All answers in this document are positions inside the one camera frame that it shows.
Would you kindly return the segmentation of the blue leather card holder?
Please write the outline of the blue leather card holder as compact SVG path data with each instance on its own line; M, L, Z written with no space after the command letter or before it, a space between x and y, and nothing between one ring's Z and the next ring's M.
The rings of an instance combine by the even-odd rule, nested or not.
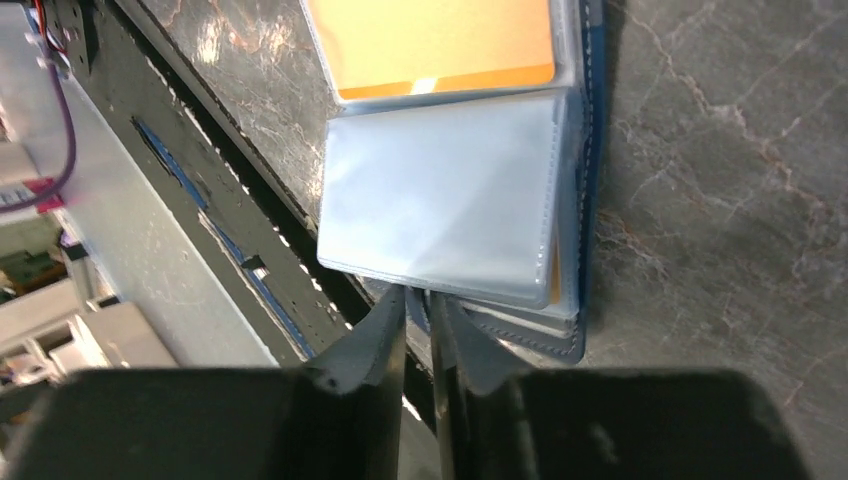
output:
M570 364L586 345L604 134L605 15L548 1L544 85L342 101L326 128L317 258L454 298L484 332ZM552 246L561 299L550 305Z

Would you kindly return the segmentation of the gold VIP card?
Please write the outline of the gold VIP card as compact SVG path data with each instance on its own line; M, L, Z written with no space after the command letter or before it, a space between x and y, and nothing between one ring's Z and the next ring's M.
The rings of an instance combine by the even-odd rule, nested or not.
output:
M561 299L561 274L559 262L559 248L557 245L552 246L551 250L551 269L549 277L549 304L557 304Z
M544 85L548 1L306 1L342 101Z

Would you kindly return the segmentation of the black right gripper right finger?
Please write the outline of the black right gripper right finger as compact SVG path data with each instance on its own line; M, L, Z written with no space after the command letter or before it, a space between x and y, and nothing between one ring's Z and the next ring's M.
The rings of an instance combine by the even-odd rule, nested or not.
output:
M767 393L728 369L538 368L430 298L447 479L807 479Z

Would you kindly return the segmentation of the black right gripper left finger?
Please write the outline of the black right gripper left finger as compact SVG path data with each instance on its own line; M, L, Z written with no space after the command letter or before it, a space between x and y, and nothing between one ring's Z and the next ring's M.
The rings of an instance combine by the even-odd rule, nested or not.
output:
M394 479L405 291L291 368L94 369L42 396L10 479Z

